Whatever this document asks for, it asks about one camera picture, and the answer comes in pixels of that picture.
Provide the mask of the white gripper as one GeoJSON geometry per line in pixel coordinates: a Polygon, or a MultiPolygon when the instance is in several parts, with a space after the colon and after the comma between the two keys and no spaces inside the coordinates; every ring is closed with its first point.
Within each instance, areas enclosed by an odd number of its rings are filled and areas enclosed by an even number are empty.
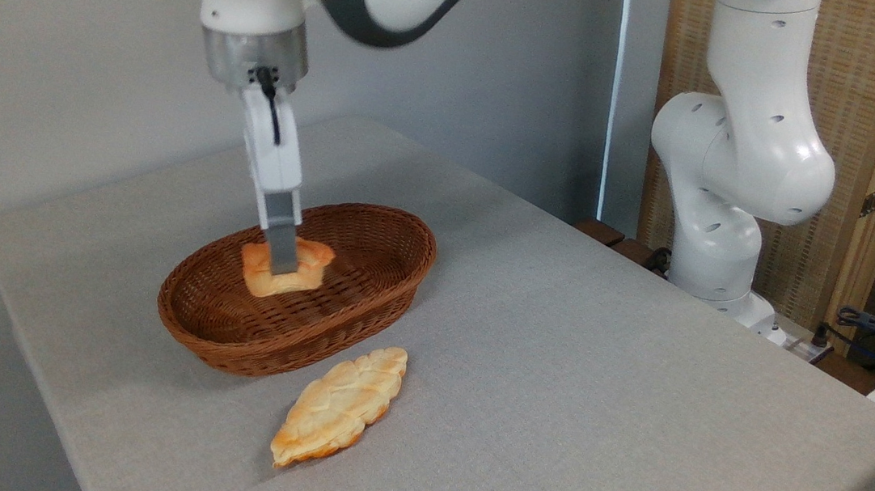
{"type": "Polygon", "coordinates": [[[241,96],[252,180],[263,192],[258,194],[257,209],[270,247],[269,272],[295,273],[299,266],[297,228],[302,225],[298,189],[303,174],[297,121],[283,89],[268,98],[262,86],[254,83],[244,88],[241,96]]]}

